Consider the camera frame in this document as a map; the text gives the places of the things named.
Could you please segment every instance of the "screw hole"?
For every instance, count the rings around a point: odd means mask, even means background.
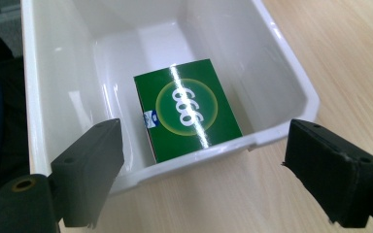
[[[65,160],[63,160],[65,163],[73,163],[73,162],[75,162],[75,158],[71,158],[71,157],[69,157],[69,158],[66,158]]]
[[[369,158],[366,158],[366,157],[361,157],[361,158],[359,159],[359,161],[361,161],[361,162],[363,162],[363,163],[370,163],[370,162],[371,162],[371,160],[370,160]]]
[[[35,182],[36,182],[35,179],[32,179],[32,178],[21,180],[12,186],[12,191],[14,192],[25,191],[31,188],[33,185],[35,185]]]

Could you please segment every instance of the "green cardboard box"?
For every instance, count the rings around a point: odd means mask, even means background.
[[[209,59],[134,79],[156,162],[242,136]]]

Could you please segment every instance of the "circular logo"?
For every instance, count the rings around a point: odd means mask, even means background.
[[[192,136],[214,123],[218,102],[204,83],[180,79],[161,89],[156,98],[156,112],[166,129],[178,135]]]

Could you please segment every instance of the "table surface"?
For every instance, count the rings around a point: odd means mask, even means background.
[[[373,1],[264,0],[321,98],[317,123],[373,154]],[[287,140],[111,197],[95,230],[373,232],[328,222],[281,166]]]

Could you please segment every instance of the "black clamp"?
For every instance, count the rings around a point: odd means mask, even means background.
[[[283,165],[332,222],[362,228],[373,216],[373,155],[312,122],[293,120]]]
[[[94,125],[51,163],[52,173],[24,176],[0,190],[0,232],[59,232],[95,226],[123,165],[119,119]]]

